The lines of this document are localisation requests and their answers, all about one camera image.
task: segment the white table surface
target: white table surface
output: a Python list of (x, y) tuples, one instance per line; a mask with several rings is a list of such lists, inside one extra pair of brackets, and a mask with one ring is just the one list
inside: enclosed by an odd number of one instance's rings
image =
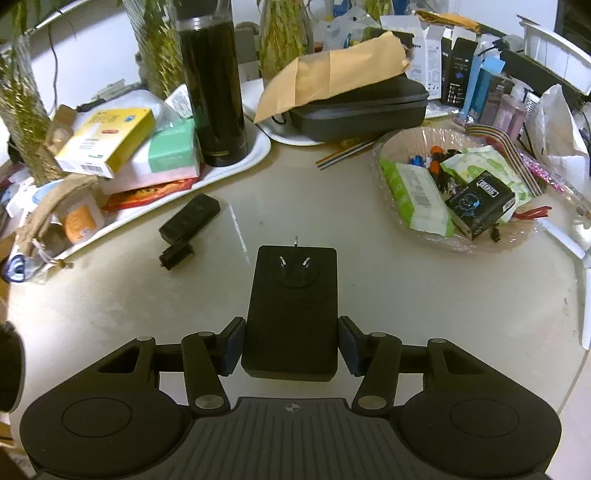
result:
[[(127, 341), (177, 343), (246, 317), (258, 247), (292, 245), (296, 235), (300, 245), (336, 248), (339, 314), (363, 331), (415, 345), (447, 338), (558, 409), (583, 359), (571, 257), (543, 232), (494, 255), (417, 243), (388, 216), (371, 154), (319, 171), (314, 161), (330, 152), (274, 144), (260, 165), (203, 189), (222, 211), (194, 239), (196, 256), (172, 271), (158, 261), (167, 247), (158, 228), (186, 197), (78, 252), (72, 270), (45, 284), (14, 285), (8, 317), (26, 350), (24, 391), (11, 414), (17, 440), (32, 401)], [(553, 221), (563, 217), (553, 210)], [(351, 401), (360, 381), (340, 356), (327, 383), (255, 379), (240, 366), (222, 379), (231, 402), (239, 395)], [(420, 375), (398, 385), (402, 403), (420, 390)], [(163, 374), (161, 389), (186, 403), (181, 374)]]

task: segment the black product box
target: black product box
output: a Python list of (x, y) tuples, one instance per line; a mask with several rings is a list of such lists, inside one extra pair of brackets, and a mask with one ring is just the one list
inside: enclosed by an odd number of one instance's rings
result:
[(441, 102), (444, 105), (464, 105), (477, 46), (477, 42), (462, 37), (455, 41), (441, 39)]
[(453, 223), (474, 240), (515, 204), (515, 193), (486, 170), (446, 201)]

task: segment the red clip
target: red clip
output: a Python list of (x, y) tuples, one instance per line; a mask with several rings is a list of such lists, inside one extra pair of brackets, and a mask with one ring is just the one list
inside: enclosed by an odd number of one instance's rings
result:
[(548, 211), (551, 210), (552, 207), (543, 206), (539, 208), (534, 208), (533, 210), (528, 210), (527, 212), (517, 213), (515, 212), (513, 216), (518, 218), (519, 220), (533, 220), (534, 218), (542, 218), (548, 216)]

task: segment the white plastic bag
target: white plastic bag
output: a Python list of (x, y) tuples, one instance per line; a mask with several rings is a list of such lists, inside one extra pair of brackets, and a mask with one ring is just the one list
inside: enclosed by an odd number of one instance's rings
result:
[(526, 129), (536, 159), (584, 192), (589, 183), (589, 154), (561, 85), (544, 92)]
[(363, 31), (366, 27), (380, 28), (380, 24), (371, 18), (365, 10), (353, 7), (345, 15), (335, 18), (326, 27), (322, 49), (349, 48), (363, 40)]

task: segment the circular pad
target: circular pad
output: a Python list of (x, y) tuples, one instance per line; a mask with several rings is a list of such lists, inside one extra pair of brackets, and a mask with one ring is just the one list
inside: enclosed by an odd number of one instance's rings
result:
[(400, 432), (435, 468), (470, 478), (525, 475), (548, 462), (560, 440), (558, 415), (528, 391), (423, 391), (408, 400)]
[(21, 420), (33, 462), (66, 478), (111, 478), (158, 462), (184, 432), (178, 405), (159, 390), (137, 393), (50, 391)]
[(100, 438), (114, 435), (131, 421), (131, 408), (113, 398), (87, 398), (64, 412), (64, 426), (79, 437)]

